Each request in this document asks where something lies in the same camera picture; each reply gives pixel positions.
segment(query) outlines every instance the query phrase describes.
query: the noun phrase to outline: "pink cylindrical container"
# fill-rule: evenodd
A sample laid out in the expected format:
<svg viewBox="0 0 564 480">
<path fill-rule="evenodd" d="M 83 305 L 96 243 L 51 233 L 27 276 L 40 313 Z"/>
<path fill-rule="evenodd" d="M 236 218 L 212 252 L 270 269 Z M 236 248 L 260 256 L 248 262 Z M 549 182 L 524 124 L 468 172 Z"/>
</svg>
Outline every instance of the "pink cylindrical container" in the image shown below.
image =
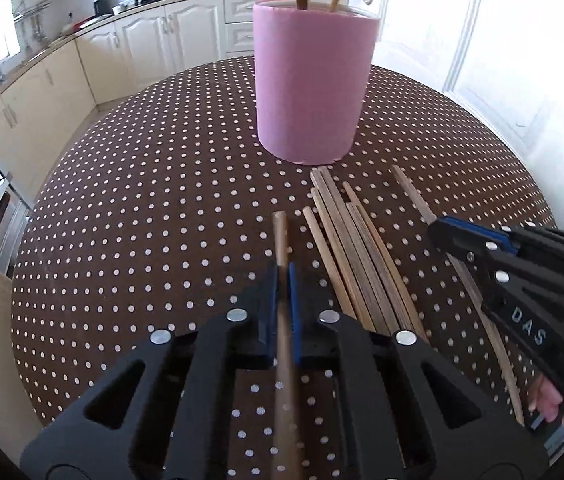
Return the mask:
<svg viewBox="0 0 564 480">
<path fill-rule="evenodd" d="M 253 8 L 257 135 L 274 156 L 319 166 L 345 156 L 362 110 L 379 20 L 294 0 Z"/>
</svg>

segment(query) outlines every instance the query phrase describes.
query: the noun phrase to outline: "door handle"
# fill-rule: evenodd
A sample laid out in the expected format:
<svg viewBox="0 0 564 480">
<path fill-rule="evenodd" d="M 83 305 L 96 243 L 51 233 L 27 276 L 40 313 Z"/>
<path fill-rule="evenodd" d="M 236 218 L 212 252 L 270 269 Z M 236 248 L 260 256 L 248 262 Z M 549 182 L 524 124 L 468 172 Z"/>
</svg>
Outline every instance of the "door handle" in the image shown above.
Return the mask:
<svg viewBox="0 0 564 480">
<path fill-rule="evenodd" d="M 11 105 L 6 105 L 6 107 L 9 109 L 9 113 L 11 114 L 11 117 L 13 118 L 13 122 L 15 124 L 18 124 L 18 117 L 15 115 L 15 112 L 13 111 L 13 108 L 11 108 Z"/>
<path fill-rule="evenodd" d="M 2 113 L 4 114 L 4 118 L 6 119 L 6 121 L 9 123 L 9 128 L 12 130 L 13 129 L 13 123 L 11 122 L 11 118 L 9 117 L 9 114 L 6 111 L 6 108 L 2 109 Z"/>
</svg>

